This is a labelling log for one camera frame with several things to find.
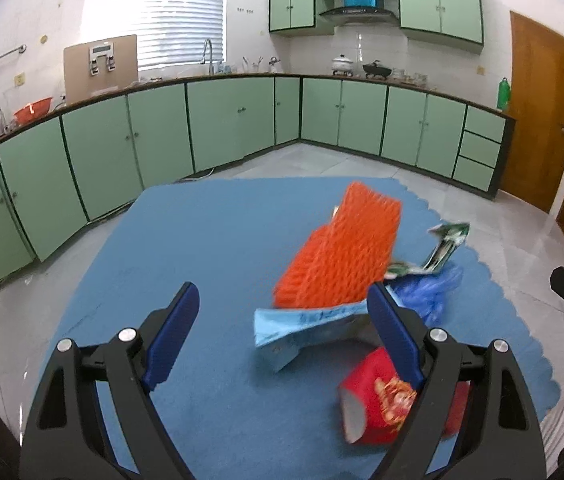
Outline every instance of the window blinds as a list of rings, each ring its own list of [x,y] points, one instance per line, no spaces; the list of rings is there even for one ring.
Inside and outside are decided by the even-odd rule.
[[[85,0],[82,41],[137,34],[139,69],[223,59],[223,0]]]

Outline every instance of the blue mat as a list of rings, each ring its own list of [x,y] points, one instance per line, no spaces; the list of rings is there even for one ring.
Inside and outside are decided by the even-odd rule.
[[[440,216],[397,180],[359,180],[401,200],[394,257],[423,261],[435,245],[427,229]],[[82,279],[53,341],[105,342],[123,327],[139,326],[167,306],[183,282],[193,282],[199,316],[169,380],[152,398],[196,478],[369,478],[385,449],[345,443],[336,391],[369,347],[347,341],[305,349],[277,374],[254,351],[254,310],[271,306],[277,280],[310,232],[329,221],[351,181],[211,180],[145,191]],[[464,280],[441,326],[470,344],[505,338],[541,420],[560,391],[540,343],[474,250],[462,247],[453,260],[464,268]],[[100,391],[116,456],[134,468],[110,393]],[[446,463],[451,447],[440,445],[431,468]]]

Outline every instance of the orange bowl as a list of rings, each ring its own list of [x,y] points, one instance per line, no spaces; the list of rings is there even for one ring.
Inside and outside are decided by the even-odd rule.
[[[52,101],[52,97],[47,97],[41,101],[27,104],[24,108],[15,112],[17,124],[24,126],[46,115],[50,109],[50,101]]]

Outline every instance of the green bottle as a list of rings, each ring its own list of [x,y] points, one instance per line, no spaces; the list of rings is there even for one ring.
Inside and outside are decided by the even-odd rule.
[[[498,89],[498,110],[503,112],[508,108],[508,102],[511,100],[511,85],[508,84],[508,79],[503,78],[500,81],[500,88]]]

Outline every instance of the faucet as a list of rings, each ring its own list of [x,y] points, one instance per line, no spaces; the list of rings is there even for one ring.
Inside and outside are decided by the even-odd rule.
[[[211,53],[211,63],[208,67],[208,75],[214,75],[215,69],[213,67],[213,44],[211,43],[211,40],[209,38],[206,38],[206,41],[204,41],[204,53],[202,54],[202,60],[200,64],[203,65],[206,63],[206,46],[209,47]]]

